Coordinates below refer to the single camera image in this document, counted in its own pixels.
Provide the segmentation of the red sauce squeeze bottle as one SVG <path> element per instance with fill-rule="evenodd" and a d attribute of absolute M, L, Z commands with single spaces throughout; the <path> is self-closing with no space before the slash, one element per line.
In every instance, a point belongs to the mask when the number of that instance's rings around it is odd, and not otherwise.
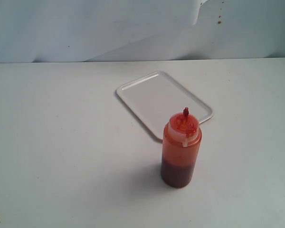
<path fill-rule="evenodd" d="M 193 176 L 202 130 L 198 119 L 184 108 L 174 114 L 163 130 L 161 178 L 171 187 L 187 186 Z"/>

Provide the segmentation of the white rectangular plastic tray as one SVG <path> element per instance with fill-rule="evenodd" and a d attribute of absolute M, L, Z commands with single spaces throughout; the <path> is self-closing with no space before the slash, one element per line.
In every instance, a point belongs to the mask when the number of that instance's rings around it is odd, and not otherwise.
<path fill-rule="evenodd" d="M 170 117 L 186 107 L 199 123 L 213 116 L 209 105 L 163 71 L 126 83 L 116 89 L 116 94 L 160 142 Z"/>

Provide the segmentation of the white backdrop sheet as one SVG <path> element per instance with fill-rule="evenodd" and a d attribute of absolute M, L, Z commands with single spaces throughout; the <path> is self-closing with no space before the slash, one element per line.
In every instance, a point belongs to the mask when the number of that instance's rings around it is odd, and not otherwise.
<path fill-rule="evenodd" d="M 285 0 L 0 0 L 0 63 L 285 57 Z"/>

